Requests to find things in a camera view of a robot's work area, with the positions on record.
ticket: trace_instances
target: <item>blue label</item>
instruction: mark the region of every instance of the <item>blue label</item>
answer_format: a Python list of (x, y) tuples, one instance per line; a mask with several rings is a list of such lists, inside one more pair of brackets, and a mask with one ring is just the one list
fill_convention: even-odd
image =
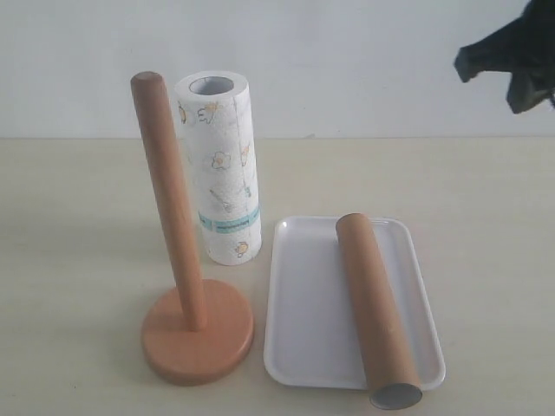
[(212, 221), (199, 212), (200, 223), (209, 231), (216, 231), (218, 234), (231, 234), (250, 227), (260, 215), (260, 206), (257, 206), (249, 215), (231, 221)]

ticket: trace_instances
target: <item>plastic tray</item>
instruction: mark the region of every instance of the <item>plastic tray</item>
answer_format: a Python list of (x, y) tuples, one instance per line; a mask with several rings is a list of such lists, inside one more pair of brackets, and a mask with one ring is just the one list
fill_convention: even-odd
[[(290, 217), (276, 226), (264, 365), (297, 387), (365, 389), (366, 380), (333, 217)], [(438, 387), (445, 363), (407, 227), (372, 218), (395, 303), (423, 390)]]

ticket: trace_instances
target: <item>tabletop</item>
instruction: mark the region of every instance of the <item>tabletop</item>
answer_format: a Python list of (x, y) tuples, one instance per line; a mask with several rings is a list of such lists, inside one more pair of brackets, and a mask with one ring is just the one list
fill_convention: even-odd
[(176, 387), (140, 350), (173, 285), (140, 140), (0, 141), (2, 415), (380, 413), (364, 392), (281, 386), (262, 358), (275, 224), (353, 211), (410, 229), (445, 356), (444, 383), (402, 414), (555, 414), (555, 140), (258, 140), (256, 154), (262, 250), (233, 267), (200, 250), (204, 275), (250, 300), (251, 352)]

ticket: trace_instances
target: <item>paper towel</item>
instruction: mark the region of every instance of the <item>paper towel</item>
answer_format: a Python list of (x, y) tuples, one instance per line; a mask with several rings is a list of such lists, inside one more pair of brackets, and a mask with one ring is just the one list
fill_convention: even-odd
[(262, 244), (249, 84), (242, 75), (204, 71), (175, 92), (208, 256), (247, 262)]

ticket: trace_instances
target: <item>wooden paper towel holder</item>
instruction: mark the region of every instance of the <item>wooden paper towel holder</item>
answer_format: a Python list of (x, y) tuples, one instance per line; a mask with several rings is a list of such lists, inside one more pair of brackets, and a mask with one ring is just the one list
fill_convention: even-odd
[(165, 380), (205, 384), (229, 374), (248, 354), (251, 307), (231, 285), (202, 279), (164, 79), (141, 72), (131, 79), (131, 90), (176, 284), (148, 311), (142, 348)]

